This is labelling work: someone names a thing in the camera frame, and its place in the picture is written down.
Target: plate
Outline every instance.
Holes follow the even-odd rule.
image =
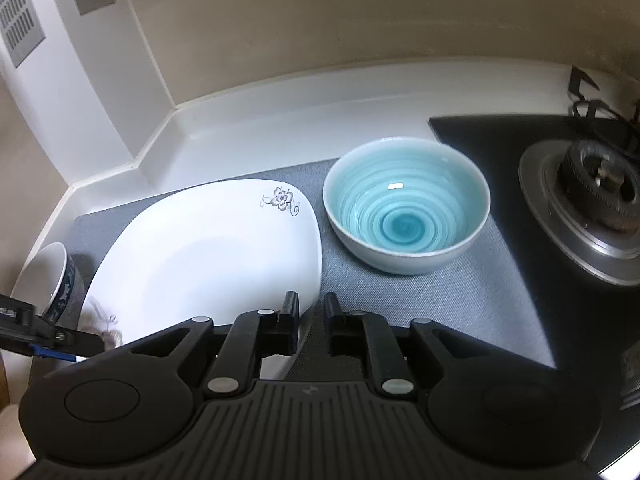
[[[273,180],[229,180],[156,202],[124,229],[95,274],[79,330],[119,346],[194,316],[231,324],[279,310],[295,290],[300,314],[318,299],[322,249],[302,192]],[[278,378],[291,358],[264,359]]]

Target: gray mat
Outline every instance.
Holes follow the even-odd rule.
[[[408,326],[428,317],[535,361],[553,358],[532,299],[500,231],[490,217],[476,243],[458,260],[433,274],[392,276],[351,256],[335,236],[322,205],[322,183],[333,161],[263,171],[249,178],[281,180],[302,191],[313,206],[322,239],[322,285],[309,335],[289,371],[296,380],[358,378],[359,363],[326,354],[321,298],[335,292],[345,310],[368,310],[389,323]],[[78,217],[66,247],[88,288],[120,233],[141,211],[168,194]]]

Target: black bracket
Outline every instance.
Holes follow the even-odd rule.
[[[104,352],[100,336],[48,323],[34,306],[0,294],[0,348],[17,354],[61,360],[92,357]]]
[[[292,291],[279,312],[255,310],[238,316],[202,381],[205,398],[241,394],[259,377],[263,357],[295,354],[299,325],[298,295]]]
[[[386,319],[361,310],[344,313],[335,294],[324,298],[325,330],[333,355],[359,357],[369,386],[380,396],[413,399],[411,372]]]
[[[576,97],[578,101],[586,101],[586,97],[580,92],[580,85],[582,82],[600,91],[600,87],[585,71],[580,70],[577,66],[571,68],[571,75],[569,77],[569,94]]]

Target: bowl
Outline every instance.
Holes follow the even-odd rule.
[[[489,186],[436,140],[392,137],[340,158],[324,180],[331,226],[356,257],[392,274],[431,272],[464,253],[489,216]]]
[[[24,267],[11,297],[35,306],[36,314],[51,324],[75,328],[84,301],[84,282],[64,245],[53,242]]]

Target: light blue bowl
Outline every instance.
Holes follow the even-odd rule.
[[[430,272],[460,256],[491,202],[469,158],[413,137],[375,140],[347,153],[327,174],[322,198],[345,246],[394,274]]]

